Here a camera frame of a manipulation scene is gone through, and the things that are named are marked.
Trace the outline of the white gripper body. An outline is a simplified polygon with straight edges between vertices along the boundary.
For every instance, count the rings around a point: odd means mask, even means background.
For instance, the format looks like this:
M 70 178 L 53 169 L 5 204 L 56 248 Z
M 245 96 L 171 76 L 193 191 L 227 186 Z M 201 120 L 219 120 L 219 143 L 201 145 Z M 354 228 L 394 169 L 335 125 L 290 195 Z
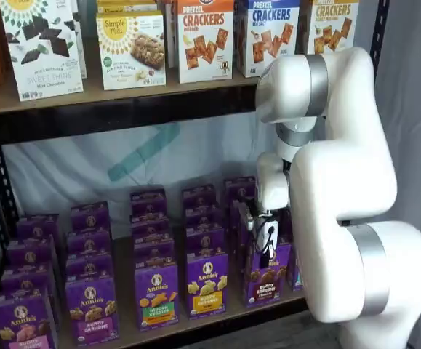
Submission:
M 269 257 L 274 256 L 278 243 L 278 220 L 270 218 L 262 227 L 262 253 Z

